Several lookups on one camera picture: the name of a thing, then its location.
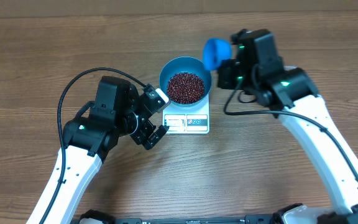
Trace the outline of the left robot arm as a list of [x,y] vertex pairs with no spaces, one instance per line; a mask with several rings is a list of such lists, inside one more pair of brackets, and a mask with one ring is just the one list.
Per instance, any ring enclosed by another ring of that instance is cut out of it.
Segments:
[[63,147],[28,223],[70,223],[87,186],[120,137],[130,136],[146,150],[162,139],[167,126],[156,127],[149,119],[170,100],[152,85],[142,90],[138,94],[125,79],[102,77],[95,100],[66,123]]

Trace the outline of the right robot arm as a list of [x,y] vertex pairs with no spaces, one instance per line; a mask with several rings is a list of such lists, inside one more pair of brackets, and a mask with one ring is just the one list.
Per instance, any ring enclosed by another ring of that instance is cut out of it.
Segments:
[[317,170],[331,208],[295,203],[275,212],[272,223],[358,223],[358,158],[331,119],[323,97],[306,72],[284,66],[235,59],[215,63],[218,86],[254,95],[299,142]]

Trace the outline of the blue plastic measuring scoop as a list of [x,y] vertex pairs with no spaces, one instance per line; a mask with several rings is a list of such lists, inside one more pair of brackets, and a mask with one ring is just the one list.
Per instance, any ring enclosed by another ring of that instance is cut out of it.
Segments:
[[223,39],[209,39],[203,49],[203,64],[206,70],[217,70],[224,60],[231,59],[231,44]]

